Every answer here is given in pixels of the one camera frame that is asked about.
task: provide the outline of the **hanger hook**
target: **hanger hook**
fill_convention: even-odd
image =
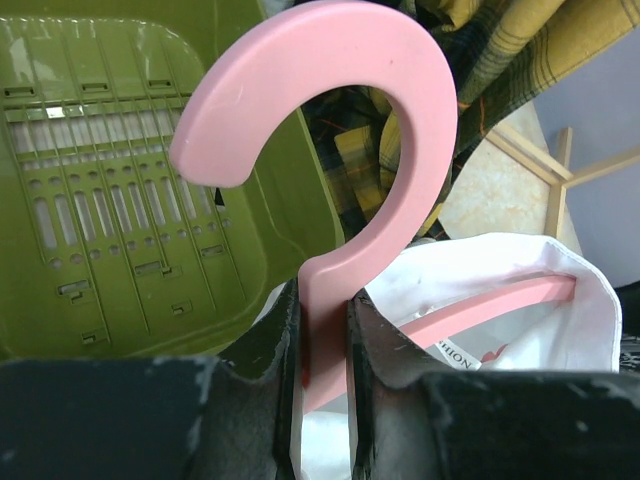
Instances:
[[[377,4],[321,0],[259,24],[213,65],[180,119],[170,158],[189,181],[234,187],[250,175],[278,125],[333,88],[386,93],[402,132],[384,205],[346,245],[299,272],[308,322],[306,410],[345,389],[345,305],[404,249],[431,211],[451,162],[456,93],[447,61],[408,16]]]

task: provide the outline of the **basket slot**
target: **basket slot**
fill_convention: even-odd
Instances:
[[[133,202],[133,209],[136,214],[136,220],[138,221],[138,226],[142,230],[147,230],[149,228],[149,218],[147,217],[147,212],[144,209],[144,203],[142,201],[142,194],[140,193],[140,187],[137,183],[131,182],[128,185],[129,195],[131,195],[131,201]]]
[[[179,114],[173,110],[63,116],[10,122],[9,127],[19,158],[37,152],[40,158],[69,157],[65,164],[96,162],[163,152],[173,135],[172,117]]]
[[[76,229],[73,225],[73,217],[71,216],[71,208],[69,207],[67,197],[62,194],[56,195],[53,197],[53,202],[58,212],[58,219],[62,227],[64,241],[69,246],[77,244],[78,236],[76,235]]]
[[[73,194],[73,198],[76,202],[76,209],[80,217],[80,225],[82,226],[84,238],[87,242],[91,242],[96,239],[96,230],[91,218],[87,196],[84,192],[76,192]]]
[[[111,220],[111,214],[109,213],[107,198],[101,188],[95,188],[93,190],[93,201],[96,203],[98,218],[100,220],[100,226],[102,227],[104,236],[113,237],[115,232],[113,229],[113,221]]]
[[[159,272],[162,269],[161,262],[149,262],[144,265],[138,265],[134,268],[136,275],[149,275],[151,273]]]
[[[4,89],[6,98],[35,97],[36,91],[33,87],[8,87]]]
[[[195,185],[195,189],[196,192],[198,192],[198,199],[200,200],[200,205],[202,205],[205,215],[211,215],[213,213],[213,209],[211,208],[211,203],[209,203],[207,188],[202,185]]]
[[[207,247],[200,250],[200,255],[204,258],[214,257],[221,253],[224,253],[224,246],[222,245],[214,245],[213,247]]]
[[[51,214],[49,213],[49,206],[47,201],[42,198],[36,198],[35,201],[36,218],[38,219],[38,226],[40,227],[40,235],[44,242],[45,248],[54,249],[58,246],[56,240],[56,234],[53,230],[53,222],[51,221]]]
[[[83,345],[93,345],[94,343],[103,342],[108,339],[107,330],[104,327],[96,328],[95,330],[82,334]]]
[[[167,204],[169,206],[169,213],[171,214],[171,219],[174,222],[182,221],[182,215],[180,215],[180,208],[178,207],[178,201],[176,199],[176,194],[173,190],[173,185],[171,185],[171,180],[168,177],[162,177],[160,180],[164,187],[165,193],[167,194]]]
[[[89,289],[89,281],[88,280],[80,280],[79,282],[68,283],[66,285],[61,285],[58,287],[58,295],[70,295],[76,292],[81,292],[82,290]]]
[[[106,83],[83,83],[82,91],[85,93],[102,93],[109,90],[109,85]]]
[[[187,216],[191,220],[194,220],[196,218],[196,206],[193,204],[189,184],[182,177],[178,177],[178,190],[180,190],[182,195],[182,202],[184,203],[184,209],[187,212]]]
[[[149,88],[171,88],[171,80],[149,80]]]
[[[145,180],[144,188],[147,191],[147,197],[149,198],[149,204],[151,205],[151,213],[156,225],[159,227],[166,223],[164,212],[162,211],[162,205],[160,204],[160,198],[158,197],[158,190],[156,184],[152,180]]]
[[[189,301],[171,305],[171,311],[173,312],[174,316],[189,313],[191,310],[193,310],[193,307],[191,306],[191,302]]]
[[[222,191],[219,188],[216,188],[214,203],[216,204],[216,209],[219,212],[224,212],[227,209],[227,206],[224,203],[224,198],[222,198]]]
[[[127,206],[124,203],[122,189],[118,185],[113,185],[111,187],[111,198],[113,199],[113,204],[116,207],[116,215],[118,216],[122,232],[131,233],[133,231],[133,228],[131,227],[131,219],[129,218]]]

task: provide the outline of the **clothing label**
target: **clothing label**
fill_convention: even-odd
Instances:
[[[482,366],[480,360],[448,338],[439,341],[435,346],[440,350],[447,363],[458,370],[478,370]]]

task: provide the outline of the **gray surface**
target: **gray surface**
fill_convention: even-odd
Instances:
[[[539,95],[534,104],[552,154],[574,129],[571,169],[640,144],[640,30]],[[614,286],[640,279],[640,164],[569,190],[587,260]]]

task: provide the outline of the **white fabric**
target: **white fabric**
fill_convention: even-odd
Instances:
[[[452,344],[477,359],[495,356],[503,347],[497,359],[486,361],[481,369],[618,371],[618,298],[597,268],[551,237],[490,233],[413,246],[366,290],[380,313],[400,326],[461,299],[543,273],[576,277],[574,300],[510,312],[454,335]],[[274,290],[258,318],[281,290],[282,286]],[[427,349],[444,361],[441,350]],[[309,480],[339,479],[341,472],[349,471],[346,402],[340,399],[338,404],[333,412],[305,415],[302,463]],[[330,405],[322,410],[331,409]],[[331,444],[344,449],[341,455],[326,456]]]

